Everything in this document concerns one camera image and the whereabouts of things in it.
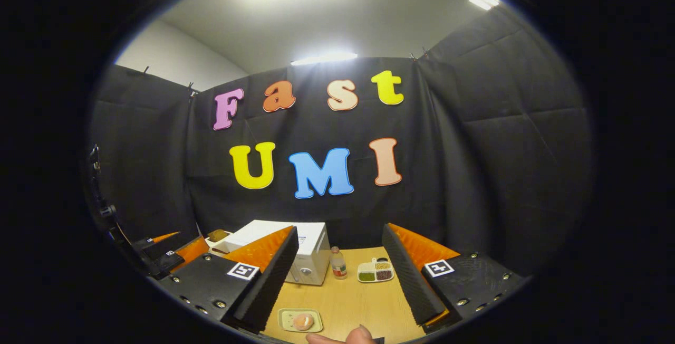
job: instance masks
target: white box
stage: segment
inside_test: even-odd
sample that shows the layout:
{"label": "white box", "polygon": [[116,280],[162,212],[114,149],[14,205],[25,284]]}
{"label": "white box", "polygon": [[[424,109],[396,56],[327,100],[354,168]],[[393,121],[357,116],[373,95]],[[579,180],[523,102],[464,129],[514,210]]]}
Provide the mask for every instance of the white box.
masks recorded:
{"label": "white box", "polygon": [[325,222],[251,221],[239,231],[224,238],[224,245],[227,251],[233,251],[290,225],[297,227],[299,249],[286,281],[323,284],[331,258]]}

